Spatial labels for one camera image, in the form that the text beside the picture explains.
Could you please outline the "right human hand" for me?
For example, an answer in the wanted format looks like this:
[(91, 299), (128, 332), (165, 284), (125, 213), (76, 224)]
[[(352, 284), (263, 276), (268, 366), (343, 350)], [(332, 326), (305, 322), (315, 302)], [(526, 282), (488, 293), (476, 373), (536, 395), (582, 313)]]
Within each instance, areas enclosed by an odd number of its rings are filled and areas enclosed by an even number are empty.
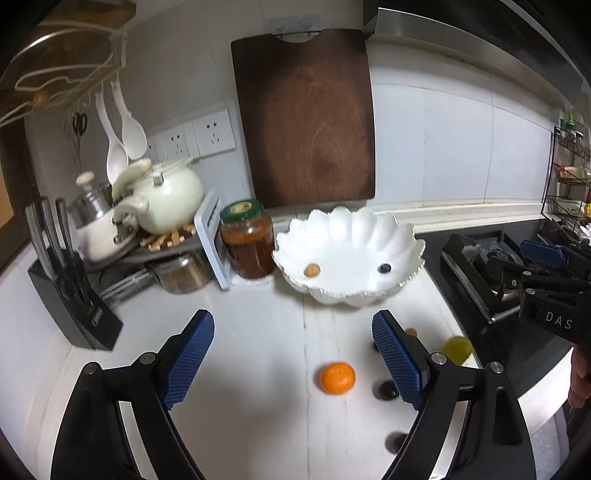
[(573, 348), (571, 356), (571, 379), (568, 403), (580, 409), (591, 397), (590, 352), (580, 346)]

